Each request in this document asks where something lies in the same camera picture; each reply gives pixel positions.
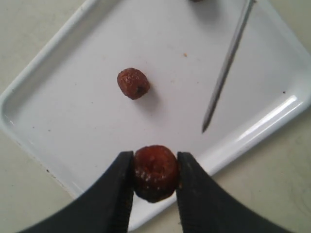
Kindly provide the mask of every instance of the dissecting needle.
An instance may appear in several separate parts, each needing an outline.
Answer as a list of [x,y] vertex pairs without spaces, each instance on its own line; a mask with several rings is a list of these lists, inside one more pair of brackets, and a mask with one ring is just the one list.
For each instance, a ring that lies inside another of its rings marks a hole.
[[232,62],[234,60],[234,56],[235,56],[236,51],[239,47],[239,43],[240,43],[243,31],[245,29],[249,15],[251,13],[251,10],[252,10],[255,2],[256,2],[256,0],[246,0],[245,1],[245,4],[244,4],[243,10],[242,10],[238,25],[235,29],[233,38],[232,38],[231,43],[230,43],[229,50],[228,50],[227,55],[225,57],[224,64],[223,64],[222,69],[220,71],[218,80],[217,80],[216,85],[215,85],[215,89],[213,91],[213,94],[212,94],[212,97],[210,99],[207,111],[206,111],[205,116],[204,116],[202,133],[205,132],[205,130],[208,128],[208,126],[211,122],[211,119],[213,117],[213,114],[214,114],[217,102],[219,100],[221,91],[223,89],[224,83],[225,83],[226,78],[228,76],[230,67],[231,67]]

